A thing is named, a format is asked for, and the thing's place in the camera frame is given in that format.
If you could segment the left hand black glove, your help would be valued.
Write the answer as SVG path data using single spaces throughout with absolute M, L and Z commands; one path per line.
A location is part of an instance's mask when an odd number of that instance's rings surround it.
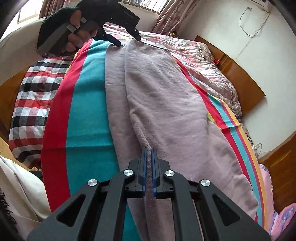
M 80 6 L 59 9 L 41 24 L 37 53 L 43 57 L 60 57 L 74 54 L 89 39 L 94 38 L 98 23 L 85 15 Z

